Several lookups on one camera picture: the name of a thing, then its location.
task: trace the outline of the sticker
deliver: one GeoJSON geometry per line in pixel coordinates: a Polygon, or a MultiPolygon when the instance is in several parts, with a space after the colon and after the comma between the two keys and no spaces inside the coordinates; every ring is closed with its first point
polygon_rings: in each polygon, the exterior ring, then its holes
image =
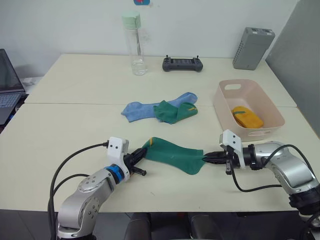
{"type": "Polygon", "coordinates": [[[133,0],[135,5],[149,5],[150,0],[133,0]]]}

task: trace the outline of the laptop keyboard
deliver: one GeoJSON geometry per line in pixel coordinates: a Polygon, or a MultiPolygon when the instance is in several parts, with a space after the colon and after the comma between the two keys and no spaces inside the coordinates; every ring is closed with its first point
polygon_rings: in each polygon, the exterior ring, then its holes
{"type": "Polygon", "coordinates": [[[0,94],[0,108],[11,108],[17,101],[20,94],[0,94]]]}

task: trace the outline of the blue sock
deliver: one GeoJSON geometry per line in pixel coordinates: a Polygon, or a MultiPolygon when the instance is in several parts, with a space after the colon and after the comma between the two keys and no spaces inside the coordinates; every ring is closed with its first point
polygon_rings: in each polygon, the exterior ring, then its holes
{"type": "MultiPolygon", "coordinates": [[[[168,101],[168,103],[178,108],[182,103],[194,104],[197,99],[198,97],[194,93],[186,92],[177,99],[168,101]]],[[[155,118],[154,106],[158,106],[159,104],[160,102],[151,104],[142,104],[138,101],[130,102],[121,114],[125,115],[129,123],[140,119],[155,118]]]]}

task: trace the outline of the laptop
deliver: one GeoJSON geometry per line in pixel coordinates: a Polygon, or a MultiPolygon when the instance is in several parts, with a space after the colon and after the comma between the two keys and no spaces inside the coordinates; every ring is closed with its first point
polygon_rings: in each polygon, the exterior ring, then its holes
{"type": "Polygon", "coordinates": [[[25,93],[4,49],[0,49],[0,125],[6,123],[20,97],[25,93]]]}

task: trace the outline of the green sock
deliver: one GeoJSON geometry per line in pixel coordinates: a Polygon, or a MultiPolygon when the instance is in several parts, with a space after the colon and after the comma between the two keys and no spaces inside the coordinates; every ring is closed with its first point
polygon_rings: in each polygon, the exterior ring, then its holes
{"type": "Polygon", "coordinates": [[[151,137],[144,145],[146,159],[172,165],[194,175],[205,164],[203,150],[184,148],[158,137],[151,137]]]}
{"type": "Polygon", "coordinates": [[[169,124],[175,124],[198,113],[196,106],[189,102],[182,103],[178,108],[162,101],[158,106],[153,106],[153,110],[157,119],[169,124]]]}

